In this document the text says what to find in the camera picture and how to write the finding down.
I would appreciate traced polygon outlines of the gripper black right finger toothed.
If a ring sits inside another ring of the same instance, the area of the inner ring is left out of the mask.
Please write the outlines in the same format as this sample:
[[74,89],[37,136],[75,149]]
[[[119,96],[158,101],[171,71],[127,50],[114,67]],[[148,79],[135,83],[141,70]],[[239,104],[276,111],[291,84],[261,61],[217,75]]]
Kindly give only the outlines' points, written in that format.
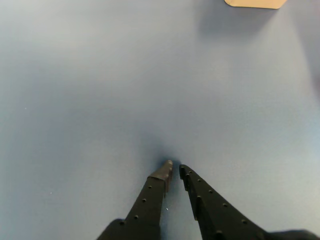
[[187,165],[179,166],[194,219],[204,240],[318,240],[307,230],[268,232],[245,217]]

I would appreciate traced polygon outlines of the gripper black left finger taped tip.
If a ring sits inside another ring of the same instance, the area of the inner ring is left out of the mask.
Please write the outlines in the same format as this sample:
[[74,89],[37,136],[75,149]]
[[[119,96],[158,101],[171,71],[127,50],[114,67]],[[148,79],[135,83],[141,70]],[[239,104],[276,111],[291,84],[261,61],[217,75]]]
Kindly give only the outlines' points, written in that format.
[[125,219],[113,220],[99,240],[160,240],[163,199],[169,191],[173,162],[166,160],[150,174]]

